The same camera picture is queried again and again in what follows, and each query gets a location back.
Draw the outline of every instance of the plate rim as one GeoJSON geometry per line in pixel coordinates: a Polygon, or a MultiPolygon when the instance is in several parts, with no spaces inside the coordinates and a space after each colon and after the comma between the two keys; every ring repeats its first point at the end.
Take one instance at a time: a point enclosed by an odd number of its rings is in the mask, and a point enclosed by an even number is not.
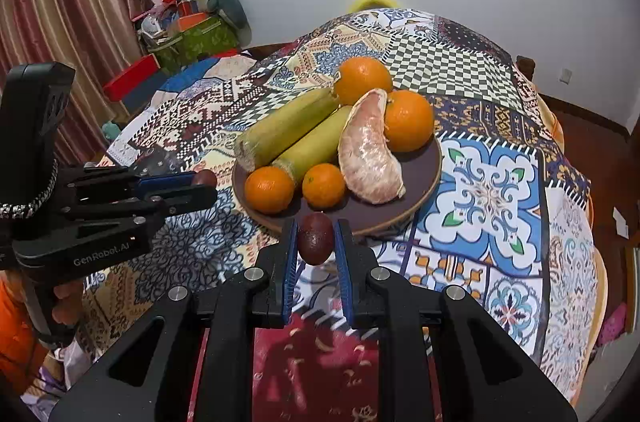
{"type": "MultiPolygon", "coordinates": [[[[428,190],[426,190],[423,193],[420,199],[413,206],[406,209],[402,214],[396,215],[392,219],[389,219],[388,221],[381,222],[376,225],[372,225],[367,229],[360,229],[357,231],[353,231],[352,232],[353,236],[370,235],[370,234],[382,231],[383,229],[386,229],[390,225],[396,224],[404,220],[408,216],[412,215],[413,213],[415,213],[429,199],[429,197],[435,191],[436,186],[440,183],[440,177],[442,176],[442,147],[440,145],[440,139],[437,138],[435,133],[433,134],[432,141],[436,142],[436,147],[438,149],[439,158],[440,158],[440,164],[438,165],[438,170],[436,171],[435,177],[433,178],[433,182],[431,182],[431,185],[428,188],[428,190]]],[[[267,229],[270,229],[271,231],[274,231],[280,234],[282,232],[282,227],[276,224],[273,224],[271,222],[263,221],[264,219],[268,219],[269,217],[267,215],[263,215],[259,213],[258,211],[254,211],[254,209],[250,207],[243,199],[241,199],[240,195],[236,192],[236,182],[234,179],[234,174],[236,173],[237,166],[240,166],[238,164],[238,159],[234,160],[234,166],[231,169],[231,189],[233,190],[234,195],[238,199],[238,203],[242,206],[242,208],[244,209],[244,212],[246,212],[246,214],[249,215],[249,218],[251,218],[254,222],[257,222],[258,225],[263,225],[267,229]]]]}

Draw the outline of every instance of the plate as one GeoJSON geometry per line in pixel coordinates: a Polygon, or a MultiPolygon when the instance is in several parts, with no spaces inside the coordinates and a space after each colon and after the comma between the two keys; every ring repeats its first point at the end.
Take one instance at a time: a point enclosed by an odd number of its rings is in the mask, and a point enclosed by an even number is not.
{"type": "MultiPolygon", "coordinates": [[[[345,198],[337,206],[324,212],[332,219],[344,218],[351,225],[354,235],[366,235],[381,231],[392,224],[402,221],[418,209],[435,191],[440,182],[442,170],[442,152],[440,143],[435,137],[426,145],[411,153],[396,153],[396,158],[402,166],[402,180],[406,193],[402,198],[392,200],[386,204],[373,205],[361,201],[347,190],[345,198]]],[[[238,164],[234,164],[231,182],[238,201],[247,214],[265,227],[278,233],[282,232],[284,222],[293,217],[303,217],[314,212],[302,196],[300,189],[296,190],[289,207],[277,215],[264,215],[249,207],[244,196],[244,182],[248,173],[238,164]]]]}

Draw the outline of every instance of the orange sleeve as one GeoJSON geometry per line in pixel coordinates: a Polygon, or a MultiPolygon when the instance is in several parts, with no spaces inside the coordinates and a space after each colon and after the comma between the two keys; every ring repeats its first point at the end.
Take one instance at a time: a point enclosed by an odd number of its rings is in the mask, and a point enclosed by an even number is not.
{"type": "Polygon", "coordinates": [[[47,349],[35,339],[28,324],[26,308],[12,301],[0,279],[0,373],[21,395],[46,356],[47,349]]]}

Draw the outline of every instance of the human hand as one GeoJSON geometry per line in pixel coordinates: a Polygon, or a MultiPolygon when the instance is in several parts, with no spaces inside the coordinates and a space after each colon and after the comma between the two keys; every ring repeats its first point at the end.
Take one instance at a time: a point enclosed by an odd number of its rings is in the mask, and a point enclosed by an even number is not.
{"type": "MultiPolygon", "coordinates": [[[[0,279],[4,281],[6,290],[12,301],[23,304],[25,297],[22,286],[22,274],[17,271],[1,271],[0,279]]],[[[84,287],[81,279],[54,287],[53,293],[59,301],[53,307],[51,316],[56,323],[73,326],[78,322],[82,314],[83,290],[84,287]]]]}

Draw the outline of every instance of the person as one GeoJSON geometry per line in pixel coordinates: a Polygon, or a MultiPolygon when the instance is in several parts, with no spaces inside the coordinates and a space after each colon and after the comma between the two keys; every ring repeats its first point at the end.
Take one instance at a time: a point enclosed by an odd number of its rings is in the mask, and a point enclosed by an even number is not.
{"type": "MultiPolygon", "coordinates": [[[[82,311],[82,289],[82,280],[53,289],[58,298],[52,310],[54,321],[76,324],[82,311]]],[[[16,271],[0,271],[0,373],[16,394],[23,394],[38,376],[47,352],[31,329],[22,276],[16,271]]]]}

